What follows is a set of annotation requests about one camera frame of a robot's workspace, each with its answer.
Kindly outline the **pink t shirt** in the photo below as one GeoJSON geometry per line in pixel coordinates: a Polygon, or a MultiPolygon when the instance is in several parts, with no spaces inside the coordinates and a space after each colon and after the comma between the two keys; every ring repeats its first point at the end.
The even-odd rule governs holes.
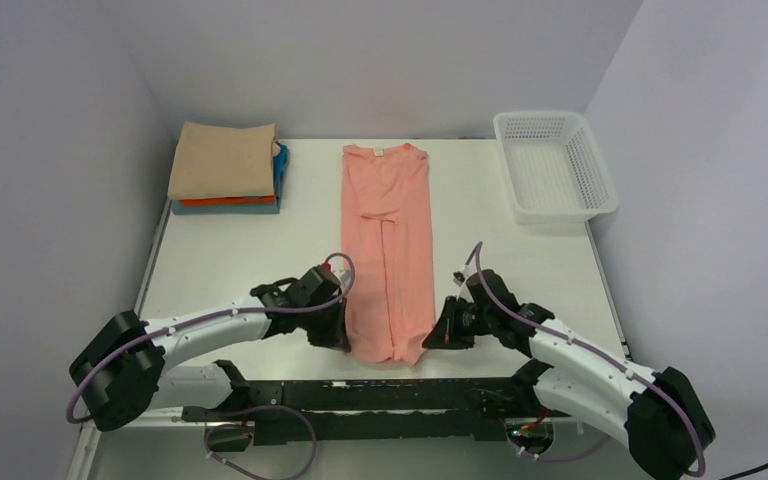
{"type": "Polygon", "coordinates": [[[346,145],[341,249],[354,262],[346,329],[366,362],[416,364],[435,322],[433,234],[425,151],[346,145]]]}

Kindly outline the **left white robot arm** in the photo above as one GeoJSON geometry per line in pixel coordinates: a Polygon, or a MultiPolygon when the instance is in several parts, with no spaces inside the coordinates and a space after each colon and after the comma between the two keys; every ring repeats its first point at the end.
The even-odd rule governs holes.
{"type": "Polygon", "coordinates": [[[346,351],[345,306],[353,283],[352,271],[324,262],[213,309],[160,319],[121,312],[71,363],[77,391],[66,418],[92,422],[102,432],[164,408],[199,407],[235,419],[248,402],[248,385],[237,367],[227,360],[192,366],[190,360],[297,330],[314,346],[346,351]]]}

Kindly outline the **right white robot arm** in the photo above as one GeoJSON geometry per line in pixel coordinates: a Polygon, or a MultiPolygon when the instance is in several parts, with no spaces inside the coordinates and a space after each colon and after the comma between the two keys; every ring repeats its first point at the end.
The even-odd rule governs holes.
{"type": "Polygon", "coordinates": [[[686,375],[606,353],[553,312],[521,303],[493,270],[455,273],[427,350],[465,350],[491,335],[528,361],[512,376],[517,411],[567,414],[624,445],[654,479],[679,479],[699,464],[715,430],[686,375]]]}

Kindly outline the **folded orange t shirt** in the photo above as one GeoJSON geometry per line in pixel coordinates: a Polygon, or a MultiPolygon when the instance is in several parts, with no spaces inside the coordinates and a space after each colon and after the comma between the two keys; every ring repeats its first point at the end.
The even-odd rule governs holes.
{"type": "Polygon", "coordinates": [[[260,205],[277,203],[280,198],[276,195],[268,196],[240,196],[240,197],[216,197],[203,199],[183,199],[179,203],[184,207],[208,207],[225,205],[260,205]]]}

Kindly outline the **white plastic basket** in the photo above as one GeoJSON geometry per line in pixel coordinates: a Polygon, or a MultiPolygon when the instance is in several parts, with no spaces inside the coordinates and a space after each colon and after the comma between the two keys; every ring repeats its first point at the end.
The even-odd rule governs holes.
{"type": "Polygon", "coordinates": [[[617,210],[607,164],[581,114],[502,112],[493,129],[517,223],[580,223],[617,210]]]}

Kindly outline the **folded tan t shirt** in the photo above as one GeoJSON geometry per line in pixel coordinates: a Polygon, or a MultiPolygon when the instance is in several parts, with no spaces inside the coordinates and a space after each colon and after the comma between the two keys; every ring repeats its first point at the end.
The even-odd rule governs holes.
{"type": "Polygon", "coordinates": [[[185,123],[167,196],[183,200],[273,195],[276,140],[274,124],[234,128],[185,123]]]}

